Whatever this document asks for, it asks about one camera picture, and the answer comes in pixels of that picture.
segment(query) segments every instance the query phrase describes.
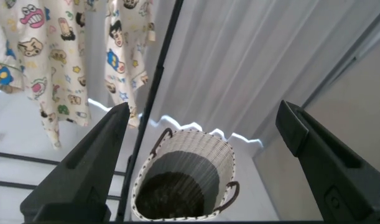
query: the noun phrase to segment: horizontal black rail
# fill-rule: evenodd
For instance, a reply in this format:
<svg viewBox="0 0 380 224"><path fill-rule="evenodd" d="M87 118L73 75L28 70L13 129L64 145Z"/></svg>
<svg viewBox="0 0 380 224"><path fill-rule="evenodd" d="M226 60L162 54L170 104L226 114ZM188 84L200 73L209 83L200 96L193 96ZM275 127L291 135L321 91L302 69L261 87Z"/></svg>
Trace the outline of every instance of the horizontal black rail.
<svg viewBox="0 0 380 224"><path fill-rule="evenodd" d="M60 163L59 161L51 161L48 159L39 159L39 158L34 158L34 157L29 157L29 156L20 156L20 155L5 153L5 152L0 152L0 157L8 158L8 159L18 159L21 161L28 161L28 162L38 162L41 164L48 164L48 165L55 165L55 166L57 166ZM124 177L126 173L121 172L121 171L114 171L114 175L120 175Z"/></svg>
<svg viewBox="0 0 380 224"><path fill-rule="evenodd" d="M6 181L0 181L0 187L13 187L16 189L24 189L24 190L34 190L37 186L32 184L22 184L22 183L13 183L13 182L6 182ZM109 200L120 200L121 197L114 196L114 195L108 195L107 199Z"/></svg>

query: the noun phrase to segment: white floor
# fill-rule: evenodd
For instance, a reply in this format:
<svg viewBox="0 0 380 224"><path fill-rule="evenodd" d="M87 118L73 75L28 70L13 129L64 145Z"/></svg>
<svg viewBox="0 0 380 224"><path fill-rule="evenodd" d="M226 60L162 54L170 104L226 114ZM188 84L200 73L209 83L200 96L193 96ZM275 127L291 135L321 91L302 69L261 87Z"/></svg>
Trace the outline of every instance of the white floor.
<svg viewBox="0 0 380 224"><path fill-rule="evenodd" d="M61 161L106 113L92 104L90 104L90 111L93 121L89 127L79 127L69 122L60 123L63 148L56 151L53 150L40 124L37 107L24 94L6 95L0 92L0 152ZM136 178L137 172L148 156L150 149L166 127L172 129L181 128L177 123L169 119L161 119L158 123L149 121L139 157L137 158L132 182ZM127 159L134 148L136 136L136 129L126 130L116 170L125 171ZM234 147L236 153L235 179L241 184L241 191L235 203L225 210L217 220L278 220L250 156L251 151L260 147L259 143L246 142L234 136L231 136L228 142ZM36 185L52 169L53 166L50 165L0 158L0 180L3 181ZM115 175L109 194L118 196L122 184L123 177ZM29 192L28 190L0 187L0 223L19 223L23 221L19 211L19 204ZM108 200L107 204L111 210L111 219L113 220L116 216L118 202Z"/></svg>

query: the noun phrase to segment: corrugated panel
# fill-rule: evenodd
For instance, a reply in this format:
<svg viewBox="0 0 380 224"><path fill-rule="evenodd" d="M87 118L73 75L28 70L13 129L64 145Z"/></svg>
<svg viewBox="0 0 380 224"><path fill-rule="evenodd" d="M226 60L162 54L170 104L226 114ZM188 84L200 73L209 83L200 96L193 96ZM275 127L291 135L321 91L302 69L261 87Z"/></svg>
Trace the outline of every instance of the corrugated panel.
<svg viewBox="0 0 380 224"><path fill-rule="evenodd" d="M155 1L158 38L173 3ZM380 1L184 1L152 119L258 138L280 100L301 105L379 12Z"/></svg>

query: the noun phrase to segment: white basket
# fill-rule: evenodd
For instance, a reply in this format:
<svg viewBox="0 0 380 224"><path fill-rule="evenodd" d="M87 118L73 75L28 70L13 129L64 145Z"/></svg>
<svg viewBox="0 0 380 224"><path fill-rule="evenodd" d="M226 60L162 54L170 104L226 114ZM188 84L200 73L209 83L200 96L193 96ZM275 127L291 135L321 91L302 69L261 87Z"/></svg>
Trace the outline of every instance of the white basket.
<svg viewBox="0 0 380 224"><path fill-rule="evenodd" d="M202 194L206 195L204 206L205 211L208 210L208 212L199 217L158 220L148 219L142 215L136 207L136 199L142 183L163 172L180 172L193 177L195 182L200 184ZM233 181L234 176L235 155L233 148L227 142L217 136L197 130L181 130L173 133L170 128L167 128L151 150L150 156L136 178L131 195L132 213L135 214L135 218L142 221L194 221L215 218L228 208L239 194L239 183ZM228 190L233 187L236 187L235 192L226 202Z"/></svg>

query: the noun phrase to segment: basket rim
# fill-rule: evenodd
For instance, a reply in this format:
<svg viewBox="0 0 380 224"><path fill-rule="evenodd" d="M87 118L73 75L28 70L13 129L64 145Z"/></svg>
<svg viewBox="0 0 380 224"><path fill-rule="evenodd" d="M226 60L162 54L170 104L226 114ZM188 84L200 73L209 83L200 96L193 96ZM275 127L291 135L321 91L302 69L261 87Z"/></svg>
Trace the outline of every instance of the basket rim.
<svg viewBox="0 0 380 224"><path fill-rule="evenodd" d="M232 157L233 157L233 173L231 175L231 178L230 178L230 181L234 181L234 178L235 178L235 167L236 167L236 164L235 164L235 152L234 152L234 149L233 147L231 146L230 143L228 143L227 141L224 141L221 137L217 137L213 134L209 134L209 133L206 133L204 131L199 131L199 130L193 130L193 129L181 129L179 131L174 131L173 132L173 135L171 138L168 137L168 135L165 135L163 137L163 140L161 141L161 143L156 147L155 149L155 152L156 154L158 153L159 149L164 145L166 144L166 142L168 142L169 140L171 140L172 138L174 138L174 136L177 134L177 133L181 133L181 132L196 132L196 133L203 133L203 134L207 134L207 135L210 135L211 137L213 138L217 138L217 140L220 140L220 141L223 141L226 145L229 146L229 149L231 151L231 154L232 154ZM213 211L211 214L208 214L208 215L202 215L202 216L199 216L199 217L178 217L178 218L160 218L160 219L150 219L150 218L146 218L145 216L143 216L137 209L137 206L136 206L136 199L137 199L137 195L136 195L136 190L137 188L140 187L140 179L141 177L143 176L143 172L144 170L146 170L149 166L149 164L151 163L152 160L154 160L155 157L154 155L151 153L148 158L146 159L146 161L144 161L144 163L142 164L142 167L134 181L134 185L132 187L132 194L131 194L131 210L132 212L135 214L136 217L138 217L138 219L142 220L142 221L184 221L184 220L206 220L206 219L210 219L210 218L214 218L216 217L218 214L220 214L220 211L219 210L215 210ZM223 195L223 198L221 199L221 202L219 204L219 206L222 206L226 200L227 200L227 195L228 195L228 191L232 189L232 187L226 187L226 190L225 190L225 193Z"/></svg>

